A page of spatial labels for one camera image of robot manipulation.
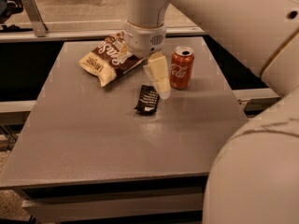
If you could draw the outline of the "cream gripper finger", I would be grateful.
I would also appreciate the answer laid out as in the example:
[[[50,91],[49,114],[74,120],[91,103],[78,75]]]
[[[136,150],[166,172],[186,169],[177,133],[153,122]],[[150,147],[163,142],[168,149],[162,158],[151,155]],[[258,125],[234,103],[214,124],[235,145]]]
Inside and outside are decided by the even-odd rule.
[[[152,74],[157,79],[159,88],[158,94],[163,100],[168,99],[171,88],[166,57],[160,51],[153,53],[148,59],[148,65]]]
[[[154,77],[154,75],[152,74],[151,72],[151,69],[150,69],[150,66],[147,64],[147,65],[144,65],[143,66],[143,69],[149,79],[149,81],[151,82],[151,84],[153,85],[153,87],[155,88],[155,90],[157,92],[159,92],[159,88],[158,88],[158,82],[157,82],[157,79]]]

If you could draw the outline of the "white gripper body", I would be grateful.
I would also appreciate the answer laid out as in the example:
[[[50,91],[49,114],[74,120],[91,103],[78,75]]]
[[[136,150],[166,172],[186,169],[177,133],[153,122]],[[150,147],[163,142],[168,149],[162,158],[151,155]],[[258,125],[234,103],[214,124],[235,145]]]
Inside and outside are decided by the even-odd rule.
[[[166,27],[142,28],[124,24],[123,38],[128,49],[137,57],[145,58],[164,47]]]

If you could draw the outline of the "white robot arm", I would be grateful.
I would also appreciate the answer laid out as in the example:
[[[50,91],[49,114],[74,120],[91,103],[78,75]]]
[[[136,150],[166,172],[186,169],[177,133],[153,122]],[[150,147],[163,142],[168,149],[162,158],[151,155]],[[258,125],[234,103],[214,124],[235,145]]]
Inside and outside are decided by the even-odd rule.
[[[247,121],[214,160],[203,224],[299,224],[299,0],[129,0],[138,55],[173,5],[209,36],[229,85],[268,87],[279,101]]]

